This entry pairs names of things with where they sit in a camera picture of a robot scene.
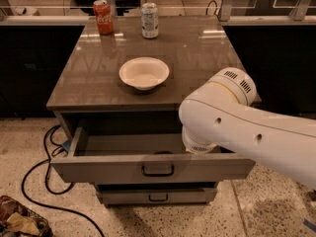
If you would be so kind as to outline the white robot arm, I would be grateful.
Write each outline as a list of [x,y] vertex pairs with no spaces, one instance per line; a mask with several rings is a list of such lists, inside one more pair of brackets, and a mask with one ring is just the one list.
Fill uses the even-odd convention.
[[315,190],[316,120],[255,109],[256,95],[244,71],[220,70],[179,107],[184,144],[192,152],[224,147]]

